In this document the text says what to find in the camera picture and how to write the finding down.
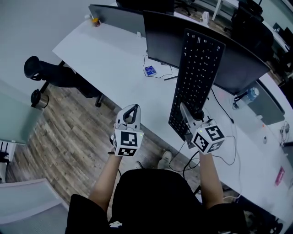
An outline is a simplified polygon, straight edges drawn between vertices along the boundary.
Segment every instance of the floor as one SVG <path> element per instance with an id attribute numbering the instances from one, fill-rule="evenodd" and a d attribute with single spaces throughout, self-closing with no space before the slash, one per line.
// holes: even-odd
<path id="1" fill-rule="evenodd" d="M 28 144 L 17 146 L 14 160 L 7 168 L 6 181 L 47 178 L 69 203 L 72 194 L 87 197 L 99 177 L 107 161 L 107 153 L 112 149 L 109 135 L 120 108 L 108 98 L 104 98 L 102 106 L 96 108 L 94 99 L 85 98 L 74 88 L 49 85 L 45 93 L 50 97 L 49 105 L 37 122 Z M 135 161 L 140 161 L 144 167 L 156 168 L 166 149 L 173 155 L 177 153 L 145 127 L 142 130 L 145 136 L 139 155 L 124 157 L 121 173 L 132 169 Z M 179 154 L 171 166 L 182 170 L 186 163 L 187 158 Z M 199 168 L 186 171 L 185 177 L 192 190 L 199 186 Z"/>
<path id="2" fill-rule="evenodd" d="M 212 30 L 215 30 L 217 31 L 218 33 L 220 34 L 223 34 L 227 37 L 231 37 L 231 32 L 229 30 L 227 30 L 227 32 L 224 31 L 224 28 L 227 27 L 227 28 L 232 28 L 232 22 L 221 17 L 221 16 L 217 16 L 215 18 L 215 20 L 213 21 L 212 20 L 212 15 L 213 15 L 213 11 L 210 11 L 210 10 L 207 10 L 207 9 L 204 9 L 204 8 L 201 8 L 199 6 L 196 6 L 197 7 L 197 11 L 194 11 L 194 10 L 190 10 L 190 13 L 191 13 L 191 16 L 190 18 L 196 20 L 196 21 L 201 21 L 201 18 L 202 18 L 202 13 L 204 11 L 208 11 L 209 12 L 209 15 L 210 15 L 210 18 L 209 18 L 209 27 L 210 29 Z M 185 15 L 185 16 L 188 16 L 186 11 L 183 10 L 182 8 L 177 8 L 176 9 L 177 12 Z"/>

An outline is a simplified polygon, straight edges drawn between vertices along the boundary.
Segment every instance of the sneaker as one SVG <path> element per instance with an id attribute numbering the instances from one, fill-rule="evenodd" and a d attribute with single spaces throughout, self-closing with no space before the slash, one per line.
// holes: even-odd
<path id="1" fill-rule="evenodd" d="M 165 151 L 162 156 L 162 159 L 159 161 L 157 168 L 158 169 L 166 169 L 169 168 L 169 163 L 172 160 L 172 153 L 170 151 Z"/>
<path id="2" fill-rule="evenodd" d="M 140 162 L 135 162 L 134 165 L 133 165 L 133 168 L 132 169 L 143 169 L 143 166 L 141 165 Z"/>

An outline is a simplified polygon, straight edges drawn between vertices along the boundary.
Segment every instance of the blue object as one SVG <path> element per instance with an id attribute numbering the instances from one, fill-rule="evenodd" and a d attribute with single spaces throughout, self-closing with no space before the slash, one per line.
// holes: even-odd
<path id="1" fill-rule="evenodd" d="M 148 76 L 155 75 L 157 73 L 152 66 L 145 67 L 145 71 Z"/>

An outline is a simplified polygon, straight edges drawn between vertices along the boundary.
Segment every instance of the water bottle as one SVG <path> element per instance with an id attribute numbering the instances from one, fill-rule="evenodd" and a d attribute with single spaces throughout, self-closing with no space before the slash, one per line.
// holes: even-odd
<path id="1" fill-rule="evenodd" d="M 259 90 L 255 87 L 248 89 L 245 93 L 234 98 L 232 108 L 239 110 L 246 106 L 248 103 L 254 101 L 260 94 Z"/>

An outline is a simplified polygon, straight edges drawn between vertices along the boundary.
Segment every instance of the white desk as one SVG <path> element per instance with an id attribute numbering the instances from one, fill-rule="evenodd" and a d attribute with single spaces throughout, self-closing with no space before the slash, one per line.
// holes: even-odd
<path id="1" fill-rule="evenodd" d="M 218 0 L 218 3 L 217 3 L 217 6 L 216 6 L 216 9 L 215 9 L 215 12 L 214 12 L 214 14 L 212 16 L 212 20 L 215 20 L 216 15 L 218 14 L 218 11 L 221 9 L 222 3 L 224 1 L 227 2 L 227 3 L 229 3 L 230 5 L 238 8 L 239 2 L 237 0 Z"/>
<path id="2" fill-rule="evenodd" d="M 146 48 L 146 39 L 138 38 L 131 32 L 106 24 L 92 27 L 90 22 L 84 22 L 62 40 L 53 52 L 121 108 L 139 104 L 141 123 L 179 150 L 183 141 L 168 124 L 176 79 L 164 81 L 144 75 L 142 65 Z M 154 66 L 157 76 L 170 72 L 169 66 L 146 58 L 148 65 Z M 177 73 L 178 70 L 173 69 L 172 76 Z M 281 105 L 285 103 L 283 108 L 286 120 L 293 126 L 293 110 L 285 96 L 267 74 L 261 80 L 268 85 Z M 238 157 L 232 166 L 227 166 L 219 158 L 214 159 L 220 180 L 289 225 L 293 220 L 293 191 L 288 191 L 288 186 L 293 170 L 274 136 L 278 136 L 282 123 L 275 124 L 272 130 L 263 128 L 262 122 L 256 119 L 248 107 L 233 111 L 230 104 L 232 96 L 217 87 L 213 89 L 235 124 L 231 124 L 212 94 L 205 108 L 222 126 L 226 135 L 235 135 L 237 138 L 242 191 Z M 267 144 L 262 143 L 264 135 L 268 137 Z M 194 152 L 195 148 L 188 150 L 186 145 L 181 150 L 188 158 Z M 228 138 L 215 154 L 232 162 L 233 138 Z M 281 165 L 285 175 L 281 184 L 275 187 L 274 181 Z"/>
<path id="3" fill-rule="evenodd" d="M 286 48 L 286 43 L 281 38 L 281 36 L 265 21 L 262 22 L 273 34 L 274 40 L 282 47 L 282 49 L 287 53 L 288 49 Z"/>

